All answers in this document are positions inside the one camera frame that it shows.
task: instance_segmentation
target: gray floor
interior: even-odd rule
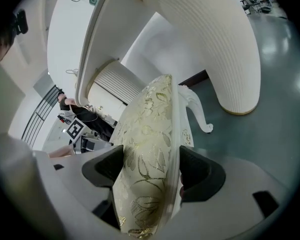
[[[202,132],[188,110],[194,146],[256,163],[291,189],[300,177],[300,37],[288,20],[249,20],[261,61],[259,103],[248,115],[231,115],[220,107],[209,79],[193,86],[213,124],[211,134]]]

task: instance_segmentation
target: railing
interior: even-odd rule
[[[58,102],[57,97],[59,93],[59,88],[55,85],[48,93],[43,97],[39,105],[34,110],[29,122],[27,123],[24,132],[22,134],[22,140],[26,142],[31,148],[37,139],[38,133],[44,124],[47,116]]]

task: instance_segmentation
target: cream pillow with gold pattern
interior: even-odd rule
[[[125,109],[110,142],[123,145],[123,168],[113,185],[123,233],[155,233],[164,206],[171,155],[172,77],[152,81]]]

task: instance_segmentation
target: black plastic part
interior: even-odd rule
[[[20,9],[18,13],[16,14],[16,32],[17,35],[20,33],[25,34],[28,32],[28,23],[27,23],[27,17],[26,17],[26,11],[24,9]]]
[[[108,200],[102,201],[95,209],[93,209],[92,213],[104,222],[120,230],[120,222],[114,203],[114,194],[111,190],[109,192]]]
[[[94,186],[109,188],[107,200],[102,201],[92,213],[116,229],[120,229],[120,226],[112,187],[123,166],[124,146],[120,145],[89,160],[81,169],[83,176]]]
[[[89,150],[94,150],[95,143],[86,139],[85,147]]]
[[[259,191],[253,193],[253,198],[258,204],[264,218],[271,215],[278,207],[279,204],[268,191]]]
[[[180,146],[180,171],[183,184],[183,202],[204,202],[213,197],[224,185],[223,167],[186,146]]]
[[[11,47],[14,42],[15,42],[15,38],[16,36],[18,35],[18,29],[16,27],[16,22],[17,22],[17,16],[15,16],[13,13],[12,13],[12,16],[11,16],[11,25],[9,26],[9,43],[8,45]]]
[[[82,166],[83,176],[96,187],[112,187],[124,166],[124,146],[89,160]]]
[[[62,166],[61,164],[55,164],[53,167],[54,167],[54,169],[55,169],[56,171],[58,171],[58,170],[60,170],[60,169],[62,169],[62,168],[65,168],[65,167]]]

